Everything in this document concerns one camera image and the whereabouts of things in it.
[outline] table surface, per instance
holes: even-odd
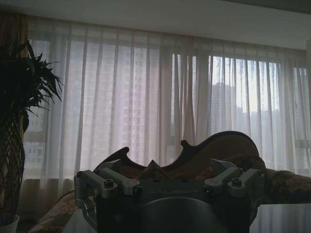
[[[82,210],[76,211],[64,233],[95,233],[83,218]],[[261,205],[250,233],[310,233],[311,204]]]

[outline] woven basket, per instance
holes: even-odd
[[[0,214],[12,216],[6,223],[0,219],[0,225],[13,220],[17,211],[25,163],[21,122],[14,114],[0,118]]]

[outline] brown curtain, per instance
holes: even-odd
[[[27,17],[18,13],[0,12],[0,46],[16,40],[20,44],[27,38]]]

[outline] bolt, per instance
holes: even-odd
[[[239,178],[233,178],[231,182],[235,187],[241,187],[242,185],[242,181]]]
[[[112,188],[113,187],[113,180],[112,179],[107,179],[104,182],[105,188]]]

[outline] sofa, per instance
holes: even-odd
[[[289,171],[267,169],[256,145],[243,133],[226,131],[209,137],[197,146],[191,146],[185,140],[181,145],[181,155],[168,166],[160,167],[155,161],[151,161],[147,167],[138,165],[127,157],[129,148],[122,148],[103,162],[121,159],[120,173],[124,176],[139,180],[164,180],[212,178],[214,175],[209,164],[210,158],[226,160],[244,171],[256,168],[264,173],[264,204],[311,202],[311,178]],[[77,209],[74,191],[70,191],[61,196],[55,206],[29,232],[60,233]]]

